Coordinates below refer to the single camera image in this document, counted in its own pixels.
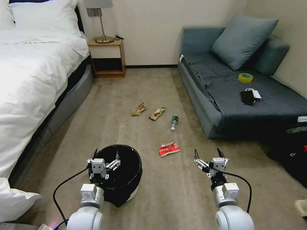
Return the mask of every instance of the black phone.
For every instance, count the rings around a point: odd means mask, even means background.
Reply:
[[[255,103],[256,99],[254,97],[253,91],[242,91],[240,93],[241,102],[242,104],[252,104]]]

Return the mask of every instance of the trash can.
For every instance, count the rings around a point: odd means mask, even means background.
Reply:
[[[103,158],[106,163],[111,163],[117,151],[121,165],[109,173],[109,179],[101,187],[104,190],[104,200],[120,207],[136,195],[143,169],[140,155],[128,145],[105,147],[97,152],[95,158]]]

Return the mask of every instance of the red wrapper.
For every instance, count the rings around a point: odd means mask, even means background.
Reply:
[[[160,157],[164,157],[168,154],[179,152],[179,151],[180,149],[176,142],[161,145],[161,147],[159,148]]]

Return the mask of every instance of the plastic bottle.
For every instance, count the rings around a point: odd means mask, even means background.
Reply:
[[[178,123],[179,117],[178,116],[173,116],[172,117],[172,127],[170,128],[171,131],[175,130],[175,125]]]

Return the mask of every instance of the carpet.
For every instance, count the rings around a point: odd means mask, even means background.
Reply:
[[[142,102],[147,109],[130,116]],[[156,121],[150,114],[166,107]],[[174,132],[171,118],[179,117]],[[163,158],[161,144],[175,141],[181,151]],[[196,148],[202,160],[217,157],[220,148],[230,158],[227,171],[245,177],[253,188],[250,215],[256,229],[306,229],[307,223],[294,208],[305,199],[306,189],[275,161],[257,141],[209,140],[184,88],[177,69],[128,69],[124,79],[95,79],[93,88],[76,112],[48,142],[24,178],[20,189],[37,192],[43,199],[17,222],[56,225],[60,214],[52,201],[56,186],[82,170],[94,149],[126,144],[141,156],[143,175],[135,198],[120,208],[103,204],[104,229],[217,229],[211,181],[194,164]],[[248,187],[240,187],[239,206],[246,209]],[[67,218],[80,203],[80,188],[87,173],[72,179],[57,192]]]

